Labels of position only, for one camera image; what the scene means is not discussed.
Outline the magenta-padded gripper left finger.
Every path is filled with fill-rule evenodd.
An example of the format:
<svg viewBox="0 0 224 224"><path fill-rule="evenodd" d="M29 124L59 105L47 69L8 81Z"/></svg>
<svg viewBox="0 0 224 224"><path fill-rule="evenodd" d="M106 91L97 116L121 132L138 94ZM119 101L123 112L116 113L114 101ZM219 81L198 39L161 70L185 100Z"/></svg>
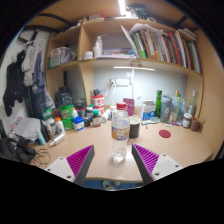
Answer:
<svg viewBox="0 0 224 224"><path fill-rule="evenodd" d="M67 158L57 158L46 168L46 171L75 183L78 186L82 186L94 155L94 146L90 145Z"/></svg>

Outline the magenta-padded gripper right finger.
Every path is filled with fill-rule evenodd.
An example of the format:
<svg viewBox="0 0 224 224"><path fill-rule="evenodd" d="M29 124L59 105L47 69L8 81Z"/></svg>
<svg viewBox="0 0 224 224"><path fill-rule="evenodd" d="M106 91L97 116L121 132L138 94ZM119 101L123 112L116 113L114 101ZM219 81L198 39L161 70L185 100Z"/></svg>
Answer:
<svg viewBox="0 0 224 224"><path fill-rule="evenodd" d="M182 166L166 153L157 154L137 144L132 145L131 152L144 185L182 169Z"/></svg>

